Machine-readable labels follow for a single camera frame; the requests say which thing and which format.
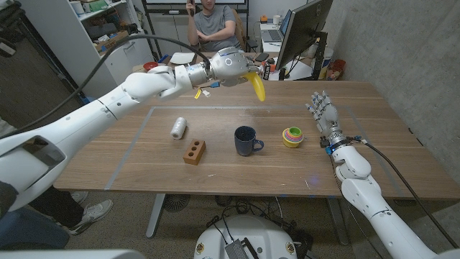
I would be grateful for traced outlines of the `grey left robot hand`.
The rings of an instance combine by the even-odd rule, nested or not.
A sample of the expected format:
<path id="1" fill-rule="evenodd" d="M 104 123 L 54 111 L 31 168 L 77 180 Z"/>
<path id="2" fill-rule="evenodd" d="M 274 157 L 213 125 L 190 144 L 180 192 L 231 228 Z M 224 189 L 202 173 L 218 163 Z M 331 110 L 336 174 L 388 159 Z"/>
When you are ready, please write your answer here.
<path id="1" fill-rule="evenodd" d="M 211 77 L 223 86 L 244 83 L 244 76 L 252 72 L 258 73 L 259 68 L 235 47 L 221 49 L 210 59 Z"/>

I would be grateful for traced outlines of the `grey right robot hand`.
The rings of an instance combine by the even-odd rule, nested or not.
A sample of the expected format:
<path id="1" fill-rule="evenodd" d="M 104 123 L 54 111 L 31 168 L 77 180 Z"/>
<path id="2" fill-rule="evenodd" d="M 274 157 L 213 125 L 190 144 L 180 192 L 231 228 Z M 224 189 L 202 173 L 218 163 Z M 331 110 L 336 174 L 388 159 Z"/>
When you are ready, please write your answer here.
<path id="1" fill-rule="evenodd" d="M 329 141 L 329 144 L 337 145 L 339 142 L 346 140 L 342 133 L 339 113 L 332 104 L 329 95 L 325 91 L 321 94 L 316 91 L 311 96 L 311 101 L 312 104 L 306 104 L 306 107 L 313 115 L 318 131 Z"/>

